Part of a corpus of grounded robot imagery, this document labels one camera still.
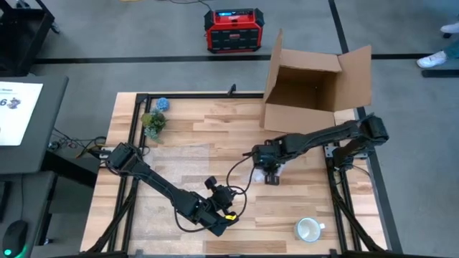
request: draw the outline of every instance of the pant leg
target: pant leg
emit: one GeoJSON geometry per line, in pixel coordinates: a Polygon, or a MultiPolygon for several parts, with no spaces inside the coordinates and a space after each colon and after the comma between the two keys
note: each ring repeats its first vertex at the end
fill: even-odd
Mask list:
{"type": "Polygon", "coordinates": [[[443,51],[448,59],[459,58],[459,40],[446,47],[443,51]]]}

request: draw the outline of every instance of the white sign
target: white sign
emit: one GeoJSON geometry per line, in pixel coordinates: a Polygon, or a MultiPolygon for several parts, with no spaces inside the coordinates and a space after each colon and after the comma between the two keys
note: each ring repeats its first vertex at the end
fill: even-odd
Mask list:
{"type": "Polygon", "coordinates": [[[43,84],[0,82],[0,145],[21,145],[42,87],[43,84]]]}

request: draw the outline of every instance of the computer mouse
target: computer mouse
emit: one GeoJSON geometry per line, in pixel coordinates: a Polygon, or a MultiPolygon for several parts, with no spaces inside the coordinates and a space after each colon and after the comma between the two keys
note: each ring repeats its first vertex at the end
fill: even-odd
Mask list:
{"type": "Polygon", "coordinates": [[[3,236],[3,254],[5,257],[16,257],[21,254],[26,244],[27,222],[18,220],[11,223],[3,236]]]}

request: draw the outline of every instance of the white mug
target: white mug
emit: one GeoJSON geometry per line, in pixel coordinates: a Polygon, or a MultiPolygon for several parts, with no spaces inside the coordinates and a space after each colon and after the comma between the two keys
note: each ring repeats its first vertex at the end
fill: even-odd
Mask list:
{"type": "Polygon", "coordinates": [[[300,219],[294,228],[296,237],[308,243],[317,241],[321,237],[322,229],[325,229],[325,224],[319,224],[312,218],[300,219]]]}

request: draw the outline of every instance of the box flap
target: box flap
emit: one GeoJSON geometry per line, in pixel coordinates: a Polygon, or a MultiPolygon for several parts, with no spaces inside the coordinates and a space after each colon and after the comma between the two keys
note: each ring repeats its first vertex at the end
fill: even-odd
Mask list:
{"type": "Polygon", "coordinates": [[[333,110],[357,108],[372,103],[372,47],[338,56],[341,73],[336,75],[333,110]]]}
{"type": "Polygon", "coordinates": [[[275,40],[275,45],[273,47],[273,51],[271,52],[270,71],[268,73],[268,80],[266,81],[266,89],[265,94],[263,95],[263,100],[266,100],[269,97],[271,90],[273,90],[275,82],[278,79],[282,38],[283,32],[282,29],[279,29],[278,38],[275,40]]]}
{"type": "Polygon", "coordinates": [[[335,125],[332,112],[266,104],[265,130],[312,133],[335,125]]]}
{"type": "Polygon", "coordinates": [[[340,72],[341,66],[335,54],[304,52],[282,49],[280,65],[296,69],[340,72]]]}

